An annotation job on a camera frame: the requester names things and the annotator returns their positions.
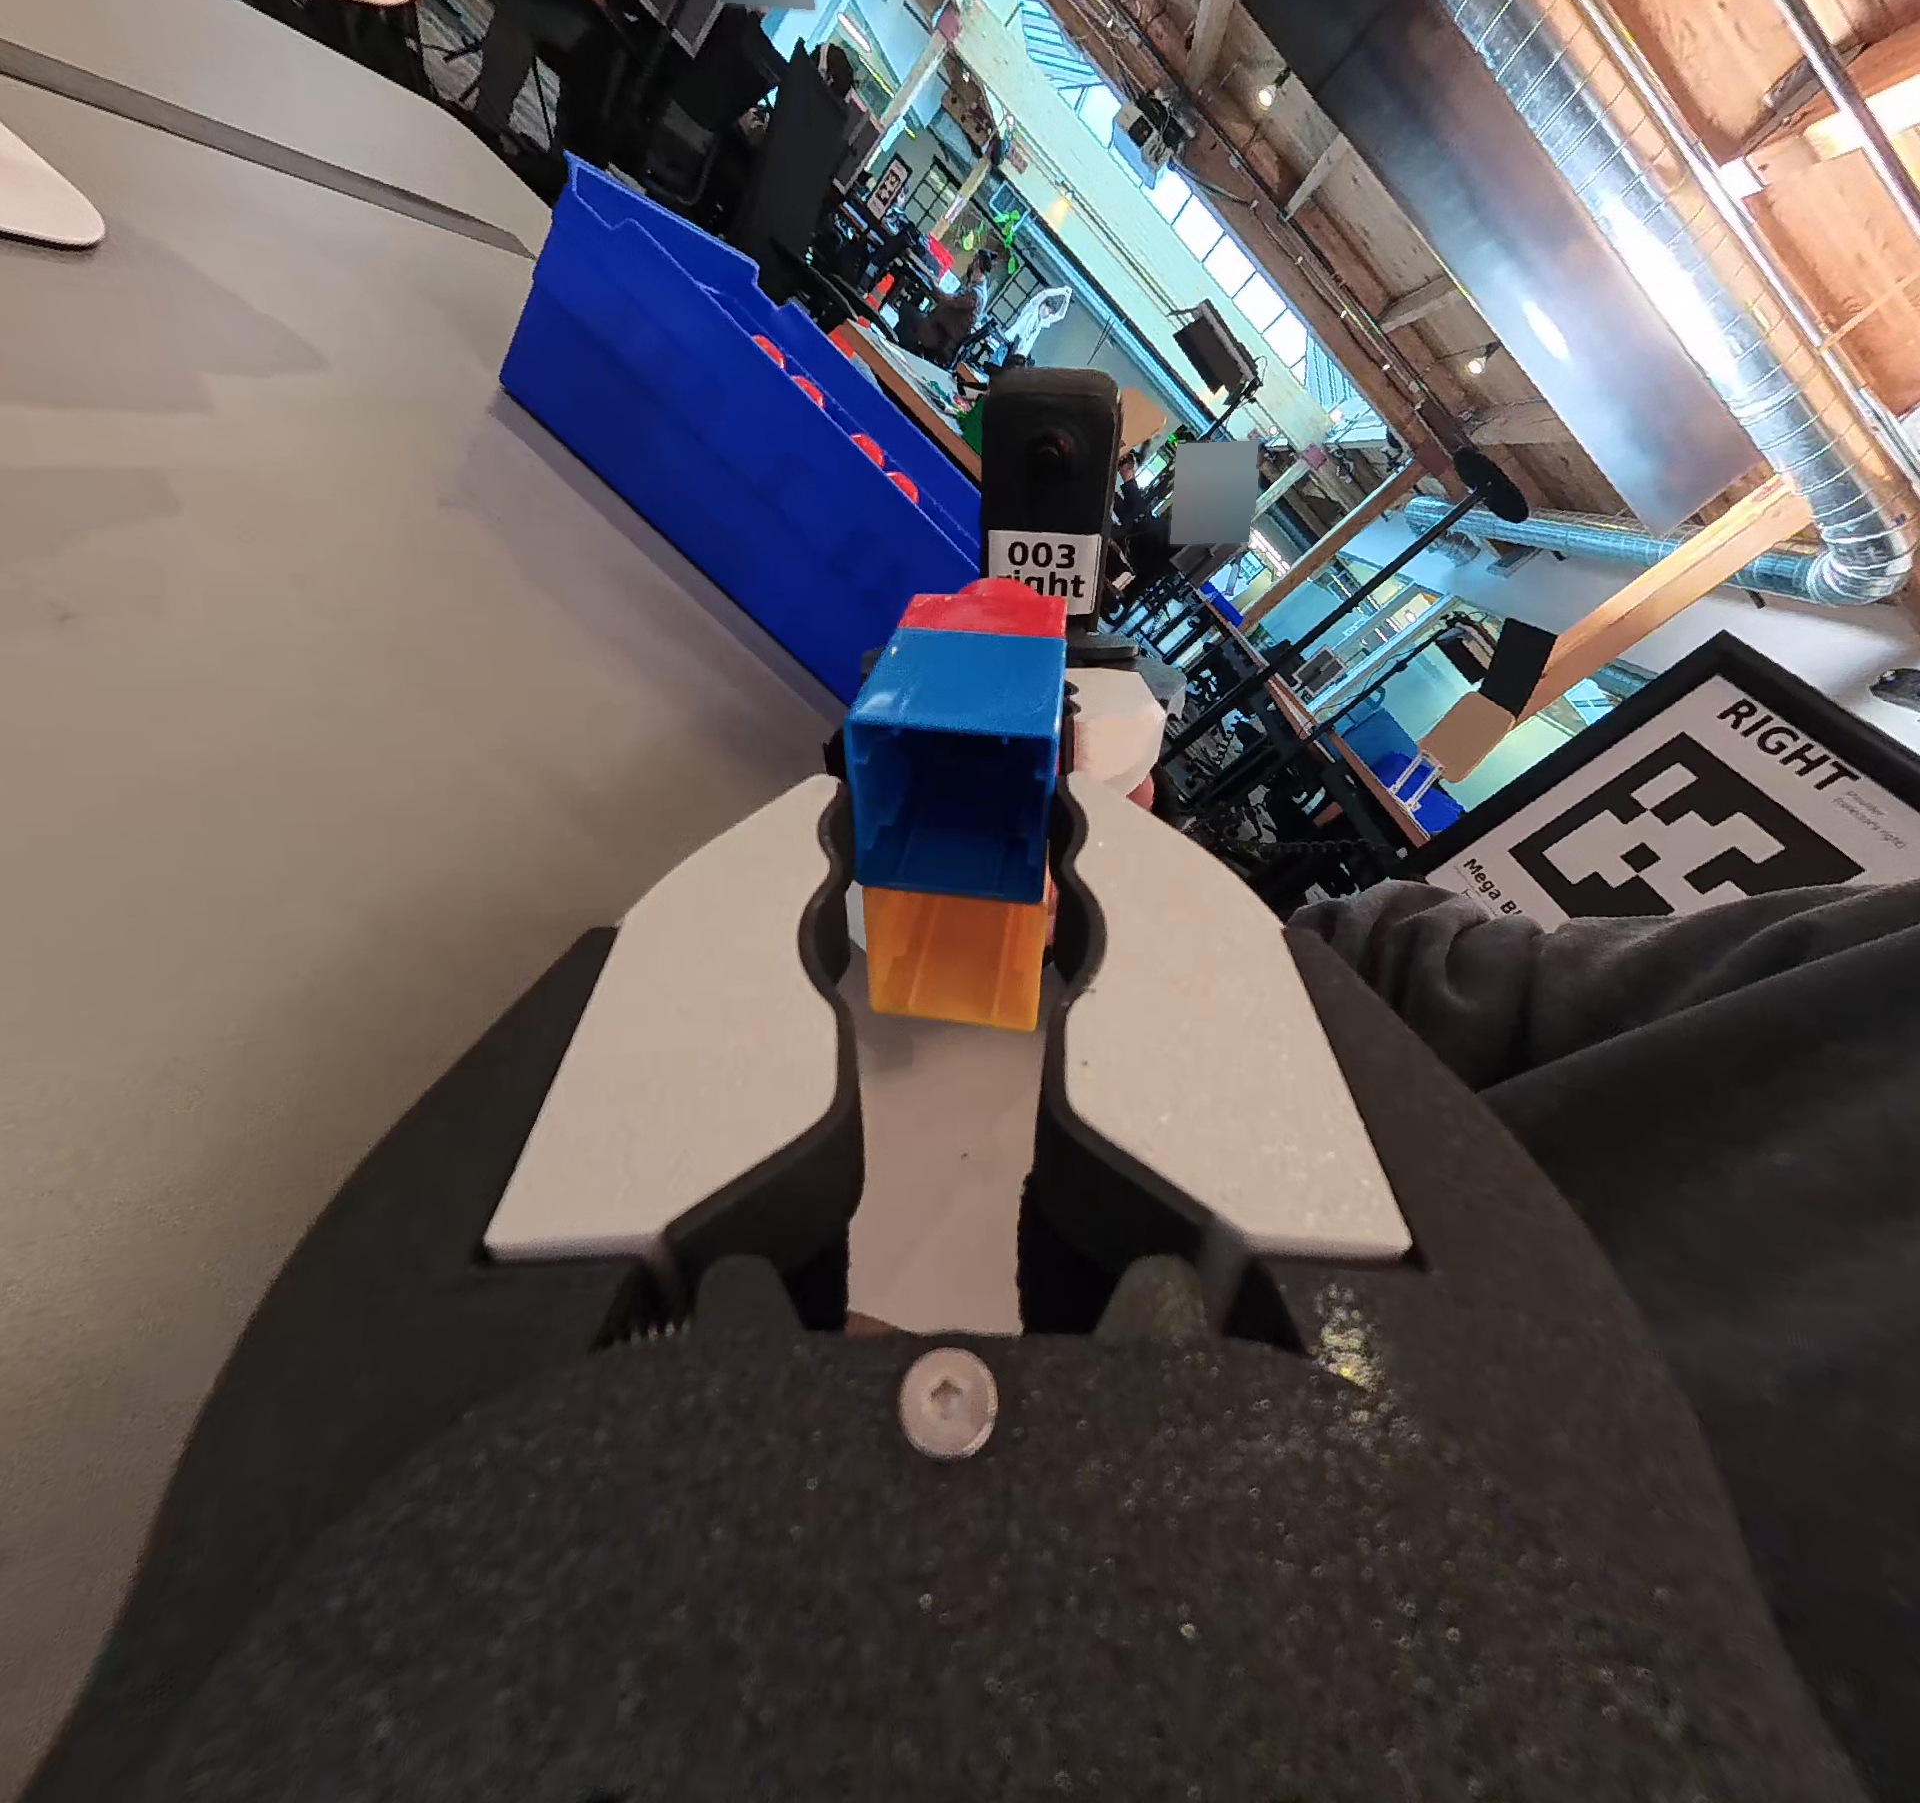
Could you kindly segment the yellow toy block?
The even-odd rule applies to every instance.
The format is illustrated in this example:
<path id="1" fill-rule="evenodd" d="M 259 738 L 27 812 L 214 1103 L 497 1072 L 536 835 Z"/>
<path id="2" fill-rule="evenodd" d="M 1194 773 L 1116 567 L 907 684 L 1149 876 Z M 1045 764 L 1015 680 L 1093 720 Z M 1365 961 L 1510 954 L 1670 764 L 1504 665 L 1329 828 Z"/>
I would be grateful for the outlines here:
<path id="1" fill-rule="evenodd" d="M 1041 1013 L 1047 904 L 862 891 L 870 1008 L 1017 1033 Z"/>

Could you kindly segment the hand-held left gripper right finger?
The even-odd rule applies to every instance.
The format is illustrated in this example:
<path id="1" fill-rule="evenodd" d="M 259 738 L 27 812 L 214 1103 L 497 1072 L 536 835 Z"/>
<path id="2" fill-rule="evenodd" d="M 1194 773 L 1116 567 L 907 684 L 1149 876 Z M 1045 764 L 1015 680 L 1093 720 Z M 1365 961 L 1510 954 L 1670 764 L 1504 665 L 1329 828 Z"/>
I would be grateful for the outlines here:
<path id="1" fill-rule="evenodd" d="M 1092 1333 L 1173 1260 L 1223 1335 L 1295 1335 L 1278 1267 L 1394 1267 L 1413 1236 L 1280 921 L 1099 778 L 1053 801 L 1060 996 L 1022 1187 L 1022 1325 Z"/>

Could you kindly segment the silver ventilation duct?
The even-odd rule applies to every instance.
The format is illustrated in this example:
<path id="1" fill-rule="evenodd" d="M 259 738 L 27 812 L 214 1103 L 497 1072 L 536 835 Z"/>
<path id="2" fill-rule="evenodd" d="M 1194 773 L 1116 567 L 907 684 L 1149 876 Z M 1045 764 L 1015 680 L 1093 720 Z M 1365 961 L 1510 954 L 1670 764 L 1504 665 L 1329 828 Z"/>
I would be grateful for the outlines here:
<path id="1" fill-rule="evenodd" d="M 1770 472 L 1812 509 L 1803 594 L 1894 601 L 1916 576 L 1916 458 L 1688 136 L 1603 0 L 1438 0 L 1526 129 L 1704 370 Z"/>

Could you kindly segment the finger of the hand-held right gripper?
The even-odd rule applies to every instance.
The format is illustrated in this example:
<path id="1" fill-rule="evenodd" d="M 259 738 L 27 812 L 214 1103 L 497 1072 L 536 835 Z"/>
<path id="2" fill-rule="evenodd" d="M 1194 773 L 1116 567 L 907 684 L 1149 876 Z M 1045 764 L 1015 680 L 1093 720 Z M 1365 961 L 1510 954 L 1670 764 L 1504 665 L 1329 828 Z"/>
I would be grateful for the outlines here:
<path id="1" fill-rule="evenodd" d="M 1069 693 L 1069 775 L 1099 781 L 1136 804 L 1149 804 L 1167 709 L 1148 680 L 1139 673 L 1074 673 L 1069 678 Z"/>

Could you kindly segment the grey desk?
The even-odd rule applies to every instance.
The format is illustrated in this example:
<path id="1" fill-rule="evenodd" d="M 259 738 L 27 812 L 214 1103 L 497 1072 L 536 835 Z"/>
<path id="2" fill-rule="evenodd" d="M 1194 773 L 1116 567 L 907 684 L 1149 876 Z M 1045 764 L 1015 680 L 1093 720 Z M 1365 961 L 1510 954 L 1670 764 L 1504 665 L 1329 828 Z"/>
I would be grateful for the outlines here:
<path id="1" fill-rule="evenodd" d="M 546 211 L 236 0 L 2 0 L 5 1786 L 352 1168 L 832 697 L 497 386 Z"/>

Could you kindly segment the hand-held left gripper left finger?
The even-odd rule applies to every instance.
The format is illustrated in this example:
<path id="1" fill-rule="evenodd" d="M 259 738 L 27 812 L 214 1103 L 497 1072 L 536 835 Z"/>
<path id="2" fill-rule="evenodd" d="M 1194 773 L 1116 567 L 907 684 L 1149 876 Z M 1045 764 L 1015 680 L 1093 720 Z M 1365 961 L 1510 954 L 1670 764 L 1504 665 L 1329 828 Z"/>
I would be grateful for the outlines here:
<path id="1" fill-rule="evenodd" d="M 482 1236 L 490 1264 L 624 1266 L 666 1321 L 708 1270 L 757 1260 L 807 1329 L 848 1328 L 867 1187 L 851 886 L 853 798 L 814 775 L 626 913 Z"/>

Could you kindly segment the black white marker board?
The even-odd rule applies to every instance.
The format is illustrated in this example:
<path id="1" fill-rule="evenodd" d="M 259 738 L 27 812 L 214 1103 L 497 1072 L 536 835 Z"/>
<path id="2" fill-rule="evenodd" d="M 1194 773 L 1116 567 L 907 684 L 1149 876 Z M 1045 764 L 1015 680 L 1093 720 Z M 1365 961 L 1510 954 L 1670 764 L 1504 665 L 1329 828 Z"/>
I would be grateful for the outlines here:
<path id="1" fill-rule="evenodd" d="M 1912 883 L 1916 754 L 1721 634 L 1398 876 L 1546 929 Z"/>

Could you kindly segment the blue plastic storage bin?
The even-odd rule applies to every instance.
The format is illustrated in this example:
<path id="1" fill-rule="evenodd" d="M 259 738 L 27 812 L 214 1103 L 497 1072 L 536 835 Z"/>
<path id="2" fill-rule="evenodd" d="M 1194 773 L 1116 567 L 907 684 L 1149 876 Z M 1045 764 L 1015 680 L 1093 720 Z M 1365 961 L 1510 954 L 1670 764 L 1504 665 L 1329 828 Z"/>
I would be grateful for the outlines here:
<path id="1" fill-rule="evenodd" d="M 805 307 L 774 304 L 749 256 L 585 161 L 565 162 L 500 383 L 841 703 L 915 594 L 979 576 L 979 492 L 947 451 Z"/>

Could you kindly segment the blue toy block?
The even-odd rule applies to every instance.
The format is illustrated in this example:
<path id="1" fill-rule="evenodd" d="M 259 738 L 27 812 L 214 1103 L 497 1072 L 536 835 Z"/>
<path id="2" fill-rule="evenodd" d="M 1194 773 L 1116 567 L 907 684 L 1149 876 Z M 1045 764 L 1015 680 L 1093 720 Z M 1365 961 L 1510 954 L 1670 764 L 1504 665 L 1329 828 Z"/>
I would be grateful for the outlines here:
<path id="1" fill-rule="evenodd" d="M 855 876 L 1043 904 L 1065 703 L 1060 638 L 900 628 L 845 724 Z"/>

